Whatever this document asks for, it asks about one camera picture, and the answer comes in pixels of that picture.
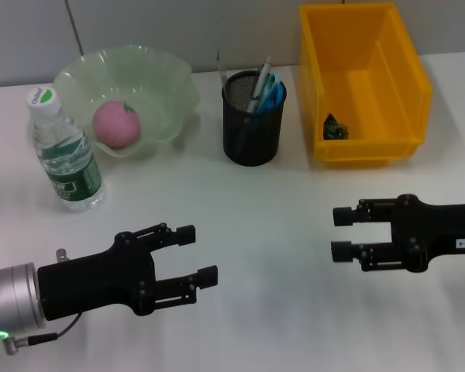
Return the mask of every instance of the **pink peach-shaped ball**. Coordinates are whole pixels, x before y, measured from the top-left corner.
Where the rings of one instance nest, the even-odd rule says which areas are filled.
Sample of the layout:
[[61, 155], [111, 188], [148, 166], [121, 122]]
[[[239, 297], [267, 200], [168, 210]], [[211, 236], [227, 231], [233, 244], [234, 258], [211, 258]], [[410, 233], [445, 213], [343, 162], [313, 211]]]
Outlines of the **pink peach-shaped ball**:
[[140, 136], [140, 118], [125, 102], [106, 102], [93, 116], [93, 131], [99, 142], [120, 149], [135, 143]]

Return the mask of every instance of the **yellow plastic bin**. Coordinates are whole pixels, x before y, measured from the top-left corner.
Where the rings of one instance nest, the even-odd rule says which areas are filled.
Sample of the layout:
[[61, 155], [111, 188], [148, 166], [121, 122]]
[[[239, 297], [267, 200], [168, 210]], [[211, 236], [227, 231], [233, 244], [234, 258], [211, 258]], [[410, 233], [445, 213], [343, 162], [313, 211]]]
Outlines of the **yellow plastic bin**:
[[[300, 80], [315, 159], [410, 157], [425, 139], [432, 88], [394, 4], [300, 6]], [[328, 115], [349, 139], [324, 140]]]

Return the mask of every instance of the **white tile wall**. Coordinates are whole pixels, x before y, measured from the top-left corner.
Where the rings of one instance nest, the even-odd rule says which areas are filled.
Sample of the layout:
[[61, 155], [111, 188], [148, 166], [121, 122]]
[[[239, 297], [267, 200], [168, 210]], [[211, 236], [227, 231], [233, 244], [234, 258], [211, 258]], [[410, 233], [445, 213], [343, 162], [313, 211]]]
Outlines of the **white tile wall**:
[[0, 0], [0, 85], [52, 81], [79, 57], [62, 0]]
[[[346, 0], [389, 2], [385, 0]], [[465, 51], [465, 0], [395, 0], [419, 54]]]
[[[133, 43], [167, 50], [194, 71], [299, 60], [303, 0], [71, 0], [85, 53]], [[340, 3], [321, 0], [319, 3]]]

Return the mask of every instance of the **white table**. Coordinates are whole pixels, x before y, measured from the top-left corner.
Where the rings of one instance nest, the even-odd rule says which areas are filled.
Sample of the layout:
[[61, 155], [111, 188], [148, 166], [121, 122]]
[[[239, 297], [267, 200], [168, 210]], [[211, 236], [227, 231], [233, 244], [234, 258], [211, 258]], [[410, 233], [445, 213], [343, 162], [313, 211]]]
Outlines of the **white table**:
[[[107, 197], [72, 214], [26, 139], [28, 86], [0, 88], [0, 268], [51, 264], [107, 249], [113, 236], [167, 222], [194, 224], [197, 243], [154, 254], [158, 278], [219, 266], [219, 286], [198, 303], [146, 318], [113, 305], [88, 312], [62, 339], [6, 356], [0, 372], [237, 372], [465, 370], [465, 256], [424, 274], [363, 273], [334, 264], [330, 240], [390, 239], [386, 225], [335, 228], [332, 208], [405, 192], [433, 204], [465, 203], [465, 53], [423, 57], [434, 86], [427, 141], [379, 170], [328, 170], [305, 147], [294, 67], [281, 145], [262, 167], [222, 151], [216, 72], [195, 74], [198, 114], [147, 160], [97, 152]], [[69, 319], [50, 322], [60, 331]]]

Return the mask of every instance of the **bottle cap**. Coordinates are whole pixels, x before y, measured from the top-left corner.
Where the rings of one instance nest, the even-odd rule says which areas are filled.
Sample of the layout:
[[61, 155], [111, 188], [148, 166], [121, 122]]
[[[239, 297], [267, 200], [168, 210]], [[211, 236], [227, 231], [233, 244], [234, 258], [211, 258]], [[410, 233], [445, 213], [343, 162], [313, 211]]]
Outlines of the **bottle cap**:
[[49, 87], [36, 87], [26, 97], [26, 104], [33, 116], [52, 116], [60, 111], [57, 93]]

